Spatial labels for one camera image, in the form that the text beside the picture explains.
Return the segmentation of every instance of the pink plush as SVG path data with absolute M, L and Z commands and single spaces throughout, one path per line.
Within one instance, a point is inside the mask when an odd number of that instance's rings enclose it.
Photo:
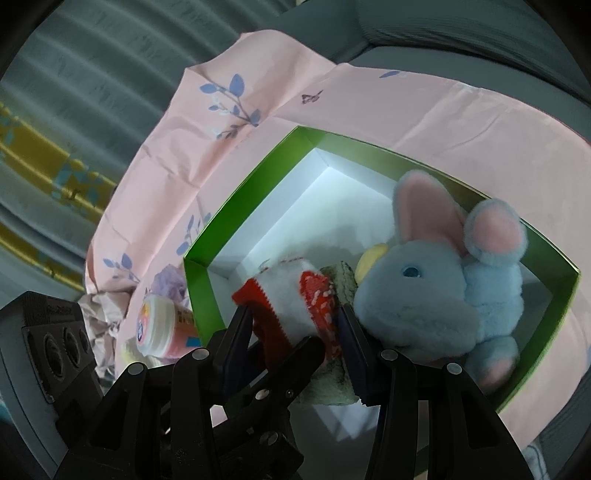
M 461 256 L 467 254 L 466 218 L 452 196 L 432 176 L 420 170 L 408 173 L 404 188 L 396 191 L 394 205 L 401 243 L 445 242 Z
M 519 223 L 503 204 L 493 203 L 474 220 L 472 240 L 485 252 L 504 255 L 519 248 L 523 234 Z

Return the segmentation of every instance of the pink inner ear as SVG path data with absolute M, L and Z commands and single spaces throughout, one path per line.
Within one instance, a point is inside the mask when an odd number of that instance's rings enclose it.
M 464 215 L 435 179 L 421 171 L 412 172 L 396 192 L 395 208 L 403 243 L 445 242 L 460 255 L 467 254 L 463 240 Z
M 519 222 L 502 203 L 494 203 L 478 214 L 472 239 L 479 249 L 491 254 L 515 251 L 523 241 Z
M 490 391 L 503 384 L 513 372 L 514 362 L 510 359 L 499 360 L 492 365 L 486 375 L 480 379 L 478 386 L 483 391 Z

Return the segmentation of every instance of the pink wrapping paper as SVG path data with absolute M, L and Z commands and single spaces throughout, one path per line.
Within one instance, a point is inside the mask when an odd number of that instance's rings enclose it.
M 240 127 L 236 137 L 216 139 L 236 125 L 236 117 L 211 109 L 217 104 L 202 87 L 212 81 L 229 86 L 236 72 L 245 84 L 242 107 L 249 115 L 258 109 L 260 121 Z M 137 286 L 121 342 L 133 335 L 154 276 L 181 263 L 185 242 L 195 240 L 297 125 L 389 148 L 504 199 L 583 273 L 591 271 L 591 147 L 574 132 L 495 92 L 422 74 L 335 66 L 285 35 L 263 31 L 186 71 L 99 225 L 87 259 L 87 288 Z M 119 269 L 109 266 L 115 262 Z M 115 270 L 122 271 L 119 278 L 113 278 Z M 501 412 L 521 448 L 566 404 L 587 369 L 590 298 L 591 280 L 583 276 L 546 356 Z M 118 361 L 117 372 L 123 368 Z

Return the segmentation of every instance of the curtain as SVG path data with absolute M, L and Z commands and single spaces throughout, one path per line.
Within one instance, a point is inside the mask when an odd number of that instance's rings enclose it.
M 184 69 L 295 2 L 66 0 L 33 32 L 0 80 L 0 307 L 83 293 L 95 227 Z

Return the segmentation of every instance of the elephant foot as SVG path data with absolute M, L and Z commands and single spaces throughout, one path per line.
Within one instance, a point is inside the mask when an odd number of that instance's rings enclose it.
M 519 360 L 517 343 L 511 336 L 496 337 L 476 345 L 464 368 L 484 395 L 495 392 L 513 373 Z

